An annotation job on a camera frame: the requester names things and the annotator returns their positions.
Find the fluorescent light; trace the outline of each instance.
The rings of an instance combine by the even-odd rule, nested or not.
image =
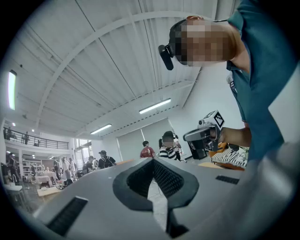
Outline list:
[[[152,105],[152,106],[150,106],[150,107],[147,107],[147,108],[145,108],[145,109],[140,110],[139,113],[140,113],[140,114],[145,113],[145,112],[150,111],[150,110],[152,110],[152,109],[154,109],[154,108],[160,107],[161,105],[167,104],[167,103],[169,103],[170,101],[171,101],[171,99],[168,98],[167,100],[164,100],[164,101],[162,101],[162,102],[160,102],[160,103],[156,103],[156,104],[154,104],[154,105]]]
[[[8,104],[9,108],[14,110],[15,109],[15,77],[17,73],[11,70],[8,73]]]
[[[109,127],[111,127],[112,125],[111,124],[107,124],[106,126],[104,126],[104,127],[102,127],[102,128],[99,128],[98,130],[96,130],[96,131],[94,131],[94,132],[91,132],[90,134],[96,134],[96,133],[98,133],[98,132],[100,132],[100,131],[102,131],[102,130],[104,130],[104,129],[106,129],[106,128],[109,128]]]

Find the red shirt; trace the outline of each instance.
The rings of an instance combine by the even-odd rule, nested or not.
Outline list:
[[[154,150],[151,147],[144,147],[140,154],[140,158],[151,158],[153,156]]]

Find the balcony railing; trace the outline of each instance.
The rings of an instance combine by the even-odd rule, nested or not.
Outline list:
[[[3,128],[4,139],[25,145],[31,145],[43,148],[68,149],[68,142],[49,140],[36,136],[26,135],[6,127]]]

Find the teal shirt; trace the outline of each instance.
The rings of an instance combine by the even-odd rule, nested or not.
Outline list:
[[[250,74],[227,62],[232,93],[251,130],[248,160],[262,159],[284,142],[268,107],[293,74],[298,58],[282,30],[255,1],[242,1],[228,22],[240,32],[250,56]]]

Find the curved ceiling arch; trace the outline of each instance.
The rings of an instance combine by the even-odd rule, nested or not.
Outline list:
[[[140,13],[133,15],[132,18],[134,22],[152,19],[152,18],[162,18],[162,17],[186,17],[189,15],[195,15],[194,13],[188,13],[188,12],[180,12],[180,11],[156,11],[156,12],[147,12],[147,13]],[[40,116],[42,114],[45,102],[48,98],[48,95],[55,84],[56,80],[60,76],[60,74],[63,72],[63,70],[68,66],[68,64],[82,51],[84,50],[89,44],[94,42],[97,38],[101,37],[102,35],[117,29],[119,27],[125,26],[127,24],[131,23],[131,18],[126,17],[119,20],[116,20],[98,30],[96,30],[94,33],[89,35],[87,38],[85,38],[81,43],[79,43],[69,54],[68,56],[61,62],[59,67],[56,69],[55,73],[51,77],[51,80],[47,84],[47,87],[45,89],[45,92],[43,94],[40,106],[38,108],[37,113],[37,122],[36,122],[36,128],[38,128]]]

